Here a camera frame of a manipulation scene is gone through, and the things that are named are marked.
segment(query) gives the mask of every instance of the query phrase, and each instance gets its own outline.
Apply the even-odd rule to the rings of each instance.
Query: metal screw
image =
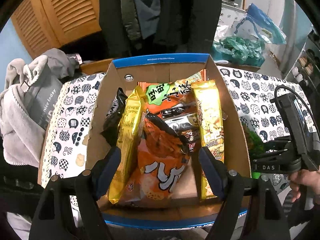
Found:
[[[266,175],[262,175],[262,176],[261,176],[261,179],[262,179],[263,181],[268,181],[268,180],[269,180],[269,178],[268,178]]]
[[[59,178],[58,175],[53,175],[53,176],[51,177],[51,180],[52,180],[52,181],[56,181],[58,178]]]
[[[84,171],[82,171],[82,175],[83,176],[88,176],[88,175],[90,175],[91,174],[91,171],[90,170],[84,170]]]
[[[238,172],[236,172],[235,170],[230,170],[228,172],[231,176],[236,176],[238,174]]]

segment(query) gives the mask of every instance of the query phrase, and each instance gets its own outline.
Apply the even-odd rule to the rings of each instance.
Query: wooden cabinet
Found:
[[[24,0],[12,22],[34,58],[100,31],[99,0]]]

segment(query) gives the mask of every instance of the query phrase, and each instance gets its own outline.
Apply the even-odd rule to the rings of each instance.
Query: tablecloth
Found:
[[[274,90],[278,85],[285,85],[295,90],[307,105],[309,102],[300,85],[275,77],[253,73],[249,71],[218,66],[223,80],[235,103],[240,121],[250,130],[255,131],[266,142],[276,137],[289,135],[289,130],[284,126],[280,113],[275,103],[270,103],[274,98]],[[277,95],[289,91],[280,89]],[[309,132],[315,132],[313,121],[305,106],[298,100]],[[267,174],[275,190],[279,194],[289,185],[287,175]]]

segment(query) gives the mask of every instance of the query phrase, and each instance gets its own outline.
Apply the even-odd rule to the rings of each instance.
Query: black cable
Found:
[[[315,121],[315,119],[314,119],[314,117],[313,117],[313,114],[311,113],[311,110],[310,110],[310,108],[308,107],[308,105],[305,103],[305,101],[302,99],[302,97],[297,94],[296,91],[294,91],[293,89],[291,89],[291,88],[289,88],[289,87],[287,87],[287,86],[285,86],[285,85],[277,86],[276,89],[275,89],[275,102],[276,102],[277,108],[280,108],[280,103],[279,103],[278,95],[277,95],[277,91],[278,91],[280,88],[283,88],[283,89],[285,89],[285,90],[289,90],[289,91],[290,91],[291,93],[293,93],[293,94],[301,101],[301,103],[305,106],[305,108],[307,109],[308,113],[309,113],[310,116],[311,116],[311,119],[312,119],[312,121],[313,121],[313,125],[316,127],[317,134],[318,134],[318,137],[319,137],[319,139],[320,139],[320,131],[319,131],[318,126],[317,126],[317,124],[316,124],[316,121]]]

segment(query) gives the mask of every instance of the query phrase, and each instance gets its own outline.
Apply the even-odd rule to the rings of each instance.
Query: cardboard box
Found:
[[[107,68],[107,75],[100,84],[91,121],[86,169],[91,169],[99,159],[105,157],[110,149],[100,133],[103,130],[103,120],[119,87],[129,94],[138,82],[173,82],[206,69],[207,79],[216,81],[222,109],[228,115],[227,120],[223,122],[225,164],[228,169],[234,169],[242,176],[250,177],[249,155],[238,113],[220,71],[210,55],[164,54],[123,58],[113,60],[109,67],[106,66]],[[168,208],[136,209],[112,206],[108,196],[105,195],[98,201],[103,218],[111,224],[149,229],[181,229],[211,225],[219,212],[221,203],[217,198],[200,203],[196,180],[201,174],[199,172],[196,176],[194,175],[192,164],[197,165],[197,156],[193,156],[179,179]],[[243,212],[240,215],[246,213],[247,204],[248,199],[245,198]]]

